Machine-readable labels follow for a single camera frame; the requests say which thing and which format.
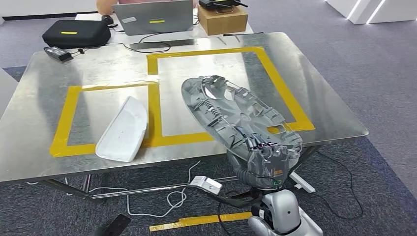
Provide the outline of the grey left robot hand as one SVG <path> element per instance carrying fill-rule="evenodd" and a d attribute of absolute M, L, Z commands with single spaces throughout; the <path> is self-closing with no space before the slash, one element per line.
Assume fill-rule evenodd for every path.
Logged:
<path fill-rule="evenodd" d="M 119 214 L 114 219 L 106 222 L 104 225 L 99 226 L 91 236 L 120 236 L 121 233 L 127 228 L 130 224 L 131 218 L 124 215 Z"/>

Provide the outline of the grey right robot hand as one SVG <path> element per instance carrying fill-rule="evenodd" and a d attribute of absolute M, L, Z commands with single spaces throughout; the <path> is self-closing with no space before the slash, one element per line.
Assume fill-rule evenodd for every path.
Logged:
<path fill-rule="evenodd" d="M 227 151 L 228 161 L 242 183 L 263 190 L 279 189 L 285 182 L 289 170 L 290 152 L 287 146 L 267 142 L 260 134 L 249 133 L 243 127 L 233 127 L 244 140 L 244 160 Z"/>

